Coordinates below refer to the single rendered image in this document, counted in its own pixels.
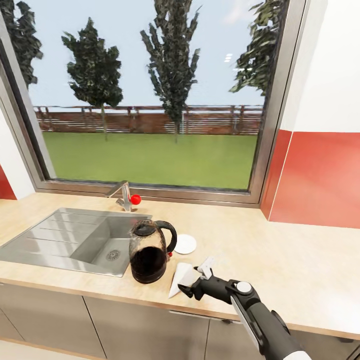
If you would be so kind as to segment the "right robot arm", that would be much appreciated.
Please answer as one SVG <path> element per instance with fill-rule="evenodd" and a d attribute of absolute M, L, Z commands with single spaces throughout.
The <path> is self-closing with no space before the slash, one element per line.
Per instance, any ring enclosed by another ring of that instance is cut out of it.
<path fill-rule="evenodd" d="M 247 281 L 213 275 L 216 262 L 213 255 L 196 267 L 202 274 L 191 286 L 178 283 L 177 287 L 190 299 L 200 301 L 204 294 L 232 305 L 238 313 L 251 340 L 265 360 L 311 360 L 300 344 L 291 336 L 288 326 L 275 311 L 269 310 L 257 291 Z"/>

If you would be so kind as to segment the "electric kettle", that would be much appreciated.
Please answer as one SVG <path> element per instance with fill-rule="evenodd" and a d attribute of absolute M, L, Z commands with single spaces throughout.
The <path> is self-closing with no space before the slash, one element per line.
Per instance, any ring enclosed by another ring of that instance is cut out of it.
<path fill-rule="evenodd" d="M 171 231 L 167 247 L 162 229 Z M 168 221 L 143 219 L 128 232 L 129 259 L 133 277 L 141 284 L 152 284 L 166 272 L 168 257 L 177 245 L 177 232 Z"/>

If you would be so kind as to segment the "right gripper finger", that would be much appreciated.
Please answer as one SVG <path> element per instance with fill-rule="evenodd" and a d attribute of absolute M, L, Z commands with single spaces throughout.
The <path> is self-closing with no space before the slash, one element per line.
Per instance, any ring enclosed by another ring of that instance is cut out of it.
<path fill-rule="evenodd" d="M 183 284 L 178 283 L 177 287 L 184 293 L 186 294 L 190 299 L 193 297 L 194 292 L 192 290 L 192 286 L 185 286 Z"/>

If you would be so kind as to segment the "saucer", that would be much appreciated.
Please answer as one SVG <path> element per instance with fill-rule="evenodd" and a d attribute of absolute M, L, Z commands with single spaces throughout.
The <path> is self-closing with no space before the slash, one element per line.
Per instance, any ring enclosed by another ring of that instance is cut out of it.
<path fill-rule="evenodd" d="M 175 251 L 180 254 L 188 254 L 195 250 L 197 242 L 194 237 L 190 235 L 177 235 L 177 243 Z"/>

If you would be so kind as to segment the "paper coffee filter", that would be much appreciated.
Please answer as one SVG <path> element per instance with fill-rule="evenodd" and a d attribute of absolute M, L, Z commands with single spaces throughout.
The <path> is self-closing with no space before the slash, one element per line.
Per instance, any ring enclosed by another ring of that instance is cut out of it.
<path fill-rule="evenodd" d="M 180 291 L 180 289 L 178 288 L 178 284 L 189 287 L 195 282 L 196 278 L 193 272 L 192 265 L 185 262 L 179 262 L 176 266 L 174 278 L 168 297 L 172 298 Z"/>

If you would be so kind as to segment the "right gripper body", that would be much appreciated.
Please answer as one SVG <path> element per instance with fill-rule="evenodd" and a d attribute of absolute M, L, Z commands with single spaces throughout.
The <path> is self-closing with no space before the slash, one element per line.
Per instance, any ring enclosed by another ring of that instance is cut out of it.
<path fill-rule="evenodd" d="M 213 298 L 217 298 L 217 287 L 220 280 L 222 278 L 215 277 L 213 275 L 213 269 L 210 268 L 211 276 L 209 279 L 201 279 L 199 277 L 195 283 L 193 283 L 192 290 L 194 292 L 194 297 L 196 300 L 200 301 L 204 294 L 207 294 Z M 218 299 L 219 300 L 219 299 Z"/>

